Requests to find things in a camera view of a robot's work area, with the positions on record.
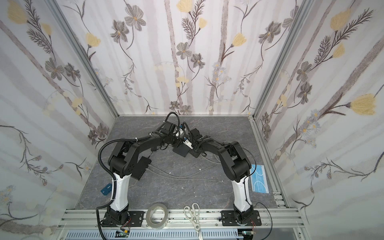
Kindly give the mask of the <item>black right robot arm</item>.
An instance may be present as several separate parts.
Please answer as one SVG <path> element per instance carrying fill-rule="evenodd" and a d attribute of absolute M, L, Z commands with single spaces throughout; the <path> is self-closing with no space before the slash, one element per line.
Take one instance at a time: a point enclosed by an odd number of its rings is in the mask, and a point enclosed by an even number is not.
<path fill-rule="evenodd" d="M 241 225 L 250 221 L 254 205 L 251 201 L 249 181 L 254 171 L 251 170 L 252 164 L 246 155 L 247 149 L 236 141 L 224 143 L 203 136 L 197 129 L 192 129 L 187 139 L 195 153 L 209 152 L 219 158 L 223 171 L 233 186 L 235 220 Z"/>

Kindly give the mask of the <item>black ribbed network switch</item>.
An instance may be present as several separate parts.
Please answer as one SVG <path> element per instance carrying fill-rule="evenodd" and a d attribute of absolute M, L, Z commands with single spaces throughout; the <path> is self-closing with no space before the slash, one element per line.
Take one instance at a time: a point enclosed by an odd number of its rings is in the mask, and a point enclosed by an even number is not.
<path fill-rule="evenodd" d="M 144 175 L 146 169 L 151 164 L 152 160 L 147 157 L 141 157 L 138 163 L 135 165 L 132 171 L 131 177 L 139 181 Z"/>

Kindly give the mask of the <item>dark grey switch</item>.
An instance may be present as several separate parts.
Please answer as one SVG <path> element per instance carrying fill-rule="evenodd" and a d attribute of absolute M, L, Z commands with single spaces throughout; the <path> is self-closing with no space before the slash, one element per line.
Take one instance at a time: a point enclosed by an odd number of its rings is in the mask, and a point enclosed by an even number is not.
<path fill-rule="evenodd" d="M 174 153 L 176 153 L 176 154 L 178 154 L 184 158 L 187 156 L 189 151 L 190 151 L 190 148 L 187 145 L 185 145 L 184 143 L 180 144 L 178 147 L 173 148 Z"/>

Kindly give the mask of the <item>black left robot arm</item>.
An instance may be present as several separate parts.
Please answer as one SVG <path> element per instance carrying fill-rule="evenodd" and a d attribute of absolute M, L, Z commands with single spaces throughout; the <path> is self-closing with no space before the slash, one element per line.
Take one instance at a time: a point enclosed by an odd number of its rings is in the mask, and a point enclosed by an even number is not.
<path fill-rule="evenodd" d="M 180 133 L 180 117 L 176 112 L 169 112 L 163 123 L 153 132 L 143 138 L 117 139 L 105 143 L 98 152 L 100 166 L 112 177 L 111 200 L 102 206 L 96 207 L 98 230 L 103 240 L 106 239 L 102 230 L 102 220 L 99 210 L 106 208 L 104 217 L 112 226 L 124 225 L 129 220 L 128 189 L 133 173 L 139 172 L 139 154 L 148 149 L 157 149 L 172 144 Z M 116 144 L 108 159 L 108 167 L 103 163 L 103 150 Z"/>

